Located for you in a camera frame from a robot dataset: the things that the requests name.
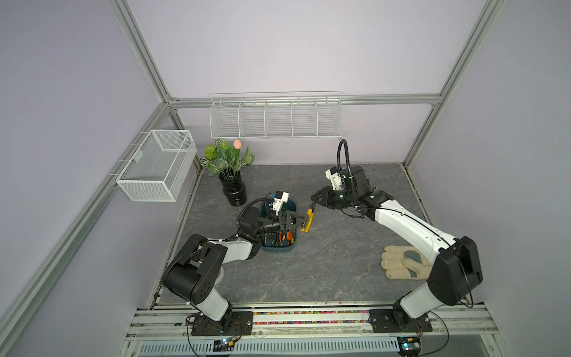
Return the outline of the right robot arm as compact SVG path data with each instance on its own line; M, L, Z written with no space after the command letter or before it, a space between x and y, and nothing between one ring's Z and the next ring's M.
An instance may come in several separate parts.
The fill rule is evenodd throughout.
M312 202L328 209L354 208L355 218L367 217L389 228L428 259L432 268L420 287L393 305L392 319L403 325L441 306L453 306L483 282L476 242L456 238L412 214L383 190L373 190L361 167L354 171L331 167L330 185L312 195Z

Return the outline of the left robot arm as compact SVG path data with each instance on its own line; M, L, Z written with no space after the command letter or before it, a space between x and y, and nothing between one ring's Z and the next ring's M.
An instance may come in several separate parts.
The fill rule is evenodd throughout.
M268 235L285 237L309 220L297 211L276 212L264 217L255 207L246 208L238 217L237 232L224 239L193 234L165 269L161 283L174 295L194 306L217 324L225 324L232 306L215 288L226 263L253 259Z

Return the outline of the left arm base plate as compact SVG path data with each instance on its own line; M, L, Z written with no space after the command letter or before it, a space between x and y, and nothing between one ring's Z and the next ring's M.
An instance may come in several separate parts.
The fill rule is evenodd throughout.
M221 321L214 321L206 315L197 315L190 323L191 336L250 336L254 326L251 311L232 311Z

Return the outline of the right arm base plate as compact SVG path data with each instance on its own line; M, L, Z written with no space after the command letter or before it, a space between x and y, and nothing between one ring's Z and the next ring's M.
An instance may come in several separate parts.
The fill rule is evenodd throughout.
M429 333L433 331L428 315L410 318L400 310L371 309L368 322L374 333Z

